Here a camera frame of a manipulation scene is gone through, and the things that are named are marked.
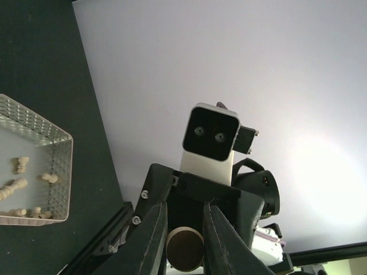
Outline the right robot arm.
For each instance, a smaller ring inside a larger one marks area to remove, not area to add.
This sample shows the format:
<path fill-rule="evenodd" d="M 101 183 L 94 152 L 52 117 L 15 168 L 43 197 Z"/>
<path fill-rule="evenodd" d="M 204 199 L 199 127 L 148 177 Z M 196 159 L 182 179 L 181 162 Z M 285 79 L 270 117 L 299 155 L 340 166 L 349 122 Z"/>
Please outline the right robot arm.
<path fill-rule="evenodd" d="M 201 233 L 203 206 L 210 202 L 218 206 L 243 241 L 252 241 L 264 263 L 275 265 L 267 257 L 283 250 L 279 226 L 268 225 L 270 231 L 255 228 L 259 220 L 280 211 L 278 185 L 272 173 L 246 158 L 232 166 L 229 184 L 220 183 L 213 176 L 213 173 L 176 171 L 152 164 L 132 218 L 133 226 L 137 227 L 154 205 L 165 201 L 169 233 L 179 227 Z"/>

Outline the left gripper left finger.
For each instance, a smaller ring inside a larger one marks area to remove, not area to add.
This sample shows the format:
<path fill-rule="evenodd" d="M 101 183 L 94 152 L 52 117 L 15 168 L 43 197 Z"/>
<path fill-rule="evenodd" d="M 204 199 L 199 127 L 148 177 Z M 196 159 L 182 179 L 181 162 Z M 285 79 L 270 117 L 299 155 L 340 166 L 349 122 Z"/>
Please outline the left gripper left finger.
<path fill-rule="evenodd" d="M 111 274 L 158 274 L 167 236 L 167 204 L 154 205 L 111 258 Z"/>

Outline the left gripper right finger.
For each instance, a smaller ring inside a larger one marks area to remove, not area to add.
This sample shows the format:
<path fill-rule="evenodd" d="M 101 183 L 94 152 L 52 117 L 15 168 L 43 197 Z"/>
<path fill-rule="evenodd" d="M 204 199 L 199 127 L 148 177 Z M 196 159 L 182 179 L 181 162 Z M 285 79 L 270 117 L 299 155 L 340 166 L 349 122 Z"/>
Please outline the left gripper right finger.
<path fill-rule="evenodd" d="M 269 275 L 217 206 L 204 204 L 204 274 Z"/>

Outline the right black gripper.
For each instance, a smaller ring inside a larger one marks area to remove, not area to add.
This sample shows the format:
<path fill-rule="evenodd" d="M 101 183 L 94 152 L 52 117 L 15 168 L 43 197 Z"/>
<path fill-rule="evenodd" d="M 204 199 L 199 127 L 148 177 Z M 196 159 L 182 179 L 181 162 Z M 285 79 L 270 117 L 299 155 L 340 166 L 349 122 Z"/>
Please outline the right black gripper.
<path fill-rule="evenodd" d="M 154 163 L 150 166 L 133 215 L 137 228 L 153 206 L 167 204 L 167 229 L 186 226 L 203 232 L 204 206 L 217 206 L 242 241 L 252 247 L 255 228 L 266 204 L 263 171 L 242 173 L 226 186 L 207 178 Z"/>

